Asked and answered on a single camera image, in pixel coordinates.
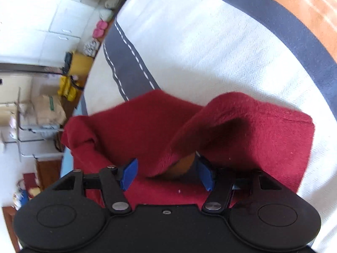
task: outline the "bed sheet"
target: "bed sheet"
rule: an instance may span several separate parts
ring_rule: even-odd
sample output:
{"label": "bed sheet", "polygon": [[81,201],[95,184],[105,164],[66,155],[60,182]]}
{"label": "bed sheet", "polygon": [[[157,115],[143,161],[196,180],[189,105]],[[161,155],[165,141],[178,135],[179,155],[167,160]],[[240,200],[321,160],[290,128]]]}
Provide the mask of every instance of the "bed sheet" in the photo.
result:
{"label": "bed sheet", "polygon": [[309,114],[316,130],[298,194],[321,215],[313,249],[334,252],[336,60],[337,0],[127,0],[97,54],[81,113],[162,89],[199,105],[240,91]]}

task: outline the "red cloth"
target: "red cloth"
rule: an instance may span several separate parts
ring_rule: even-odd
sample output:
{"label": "red cloth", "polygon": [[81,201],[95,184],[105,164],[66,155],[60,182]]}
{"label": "red cloth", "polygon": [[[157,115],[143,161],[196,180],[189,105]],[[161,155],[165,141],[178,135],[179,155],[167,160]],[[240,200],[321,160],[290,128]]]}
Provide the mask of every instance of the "red cloth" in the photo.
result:
{"label": "red cloth", "polygon": [[92,116],[72,117],[62,142],[84,173],[138,158],[138,176],[125,192],[132,206],[202,206],[208,192],[201,184],[151,177],[198,151],[216,166],[261,168],[295,192],[313,134],[310,116],[243,93],[220,95],[202,107],[154,90]]}

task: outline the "silver screw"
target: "silver screw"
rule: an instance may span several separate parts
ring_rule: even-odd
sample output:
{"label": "silver screw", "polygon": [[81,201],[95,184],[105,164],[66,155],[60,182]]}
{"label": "silver screw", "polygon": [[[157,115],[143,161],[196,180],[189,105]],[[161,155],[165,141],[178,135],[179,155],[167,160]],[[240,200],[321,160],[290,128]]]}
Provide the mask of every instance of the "silver screw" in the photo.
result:
{"label": "silver screw", "polygon": [[219,204],[218,202],[209,202],[205,204],[205,208],[210,211],[217,211],[221,209],[221,204]]}
{"label": "silver screw", "polygon": [[112,205],[112,208],[116,211],[124,211],[129,208],[129,204],[126,202],[117,202]]}

